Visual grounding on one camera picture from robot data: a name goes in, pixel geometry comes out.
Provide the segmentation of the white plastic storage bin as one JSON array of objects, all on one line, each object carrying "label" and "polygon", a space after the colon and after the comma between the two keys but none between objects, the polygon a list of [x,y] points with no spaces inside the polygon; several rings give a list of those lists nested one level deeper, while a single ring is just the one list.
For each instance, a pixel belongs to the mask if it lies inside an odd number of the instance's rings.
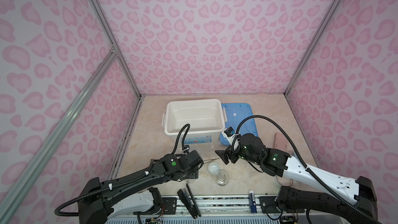
[{"label": "white plastic storage bin", "polygon": [[186,144],[216,143],[225,130],[224,109],[218,99],[173,101],[162,116],[164,132],[176,140],[180,129],[190,124]]}]

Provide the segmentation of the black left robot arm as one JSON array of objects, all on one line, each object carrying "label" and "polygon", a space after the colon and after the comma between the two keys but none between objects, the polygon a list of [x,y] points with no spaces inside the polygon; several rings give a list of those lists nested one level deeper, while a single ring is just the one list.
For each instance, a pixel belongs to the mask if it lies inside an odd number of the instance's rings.
[{"label": "black left robot arm", "polygon": [[149,167],[124,177],[103,182],[95,177],[86,183],[78,197],[58,206],[55,215],[78,217],[80,224],[104,224],[118,202],[155,185],[185,180],[203,163],[196,150],[185,155],[168,153],[151,160]]}]

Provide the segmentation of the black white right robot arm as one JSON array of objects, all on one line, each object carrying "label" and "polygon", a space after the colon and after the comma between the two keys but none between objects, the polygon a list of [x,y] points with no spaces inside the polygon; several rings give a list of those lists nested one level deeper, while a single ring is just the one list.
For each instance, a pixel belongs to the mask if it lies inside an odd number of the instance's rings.
[{"label": "black white right robot arm", "polygon": [[304,165],[279,149],[266,147],[259,137],[245,134],[216,154],[225,164],[243,159],[259,166],[269,176],[285,177],[316,189],[303,191],[282,186],[275,205],[284,211],[315,210],[339,216],[351,224],[377,224],[377,198],[370,179],[339,176],[320,168]]}]

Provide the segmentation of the small white round dish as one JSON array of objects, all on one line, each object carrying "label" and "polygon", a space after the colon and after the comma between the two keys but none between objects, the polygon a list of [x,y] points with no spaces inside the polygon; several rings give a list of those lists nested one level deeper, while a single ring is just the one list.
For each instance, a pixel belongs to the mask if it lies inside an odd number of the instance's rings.
[{"label": "small white round dish", "polygon": [[221,170],[220,164],[215,161],[210,162],[207,168],[208,172],[212,175],[217,175]]}]

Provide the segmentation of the metal tweezers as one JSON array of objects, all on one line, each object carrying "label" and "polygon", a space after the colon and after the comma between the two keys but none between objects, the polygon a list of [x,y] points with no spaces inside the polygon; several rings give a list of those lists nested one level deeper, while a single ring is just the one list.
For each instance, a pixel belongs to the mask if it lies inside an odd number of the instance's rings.
[{"label": "metal tweezers", "polygon": [[210,163],[210,162],[214,162],[214,161],[217,161],[218,159],[208,159],[208,160],[204,160],[203,162],[204,162],[204,164],[206,164],[206,163]]}]

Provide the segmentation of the clear glass flask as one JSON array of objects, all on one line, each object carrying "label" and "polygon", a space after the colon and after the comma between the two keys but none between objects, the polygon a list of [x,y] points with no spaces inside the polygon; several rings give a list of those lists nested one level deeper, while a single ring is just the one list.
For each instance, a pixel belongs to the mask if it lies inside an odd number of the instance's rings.
[{"label": "clear glass flask", "polygon": [[217,185],[223,187],[229,183],[229,175],[225,170],[219,170],[215,176]]}]

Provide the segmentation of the pink case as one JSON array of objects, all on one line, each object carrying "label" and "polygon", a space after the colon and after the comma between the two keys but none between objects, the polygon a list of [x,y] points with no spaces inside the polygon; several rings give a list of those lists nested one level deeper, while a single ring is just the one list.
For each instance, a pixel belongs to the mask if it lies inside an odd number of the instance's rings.
[{"label": "pink case", "polygon": [[284,151],[290,155],[294,154],[294,150],[287,140],[287,138],[282,133],[276,133],[274,137],[274,148]]}]

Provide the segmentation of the black stapler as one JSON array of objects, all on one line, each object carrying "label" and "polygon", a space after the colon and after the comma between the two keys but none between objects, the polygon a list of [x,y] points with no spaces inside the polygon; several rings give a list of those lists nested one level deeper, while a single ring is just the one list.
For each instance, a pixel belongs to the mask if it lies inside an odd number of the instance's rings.
[{"label": "black stapler", "polygon": [[177,196],[193,219],[202,216],[189,184],[186,184],[185,189],[178,190]]}]

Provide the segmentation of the blue plastic bin lid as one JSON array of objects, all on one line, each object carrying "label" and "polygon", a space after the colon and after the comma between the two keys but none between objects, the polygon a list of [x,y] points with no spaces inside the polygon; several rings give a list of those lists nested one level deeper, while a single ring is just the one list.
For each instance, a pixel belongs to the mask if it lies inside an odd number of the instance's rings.
[{"label": "blue plastic bin lid", "polygon": [[[252,116],[251,106],[247,103],[222,103],[225,120],[225,128],[237,129],[238,125],[247,117]],[[258,136],[258,130],[254,119],[247,120],[240,128],[241,135],[251,133]]]}]

